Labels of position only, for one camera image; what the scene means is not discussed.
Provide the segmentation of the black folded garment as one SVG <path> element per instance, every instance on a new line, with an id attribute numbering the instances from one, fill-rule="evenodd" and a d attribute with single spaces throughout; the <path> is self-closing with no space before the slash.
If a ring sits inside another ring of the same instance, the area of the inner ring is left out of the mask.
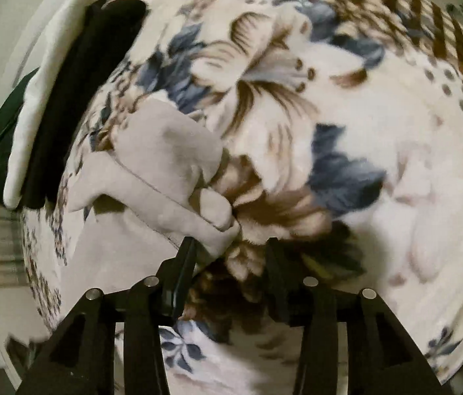
<path id="1" fill-rule="evenodd" d="M 75 130 L 98 88 L 124 59 L 147 13 L 140 0 L 98 0 L 58 72 L 37 130 L 20 205 L 41 209 L 57 200 Z"/>

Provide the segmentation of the white folded garment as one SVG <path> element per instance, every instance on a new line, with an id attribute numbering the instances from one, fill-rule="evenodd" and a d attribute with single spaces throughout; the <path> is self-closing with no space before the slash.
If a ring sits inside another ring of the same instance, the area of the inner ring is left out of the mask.
<path id="1" fill-rule="evenodd" d="M 23 106 L 13 131 L 3 189 L 3 204 L 15 210 L 20 203 L 35 137 L 50 93 L 71 46 L 85 26 L 87 7 L 96 0 L 64 0 L 43 30 L 40 66 L 26 84 Z"/>

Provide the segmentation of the beige small garment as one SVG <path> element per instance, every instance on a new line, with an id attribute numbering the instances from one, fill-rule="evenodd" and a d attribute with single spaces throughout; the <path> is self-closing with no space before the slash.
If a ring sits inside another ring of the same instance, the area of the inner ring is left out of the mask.
<path id="1" fill-rule="evenodd" d="M 223 157 L 217 136 L 150 97 L 121 124 L 111 150 L 85 157 L 68 208 L 81 210 L 105 195 L 160 234 L 193 237 L 215 259 L 239 234 L 231 205 L 209 186 Z"/>

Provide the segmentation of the dark green garment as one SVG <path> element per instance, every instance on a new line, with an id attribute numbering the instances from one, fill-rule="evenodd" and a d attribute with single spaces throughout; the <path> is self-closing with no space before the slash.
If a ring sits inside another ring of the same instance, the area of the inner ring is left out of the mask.
<path id="1" fill-rule="evenodd" d="M 0 205 L 5 206 L 3 191 L 8 173 L 8 161 L 17 119 L 24 104 L 26 87 L 38 69 L 25 75 L 10 92 L 0 108 Z"/>

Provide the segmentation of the floral fleece blanket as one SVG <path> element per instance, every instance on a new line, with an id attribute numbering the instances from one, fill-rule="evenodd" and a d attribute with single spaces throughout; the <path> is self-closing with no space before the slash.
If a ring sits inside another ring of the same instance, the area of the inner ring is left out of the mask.
<path id="1" fill-rule="evenodd" d="M 452 378 L 463 365 L 463 84 L 453 65 L 389 45 L 324 0 L 140 1 L 139 34 L 75 130 L 56 202 L 22 213 L 45 325 L 90 287 L 112 293 L 152 274 L 184 238 L 105 195 L 68 208 L 85 157 L 111 150 L 153 97 L 221 140 L 209 186 L 239 223 L 221 256 L 201 245 L 182 317 L 160 331 L 177 388 L 291 391 L 301 331 L 267 316 L 270 238 L 329 287 L 375 289 L 437 379 Z"/>

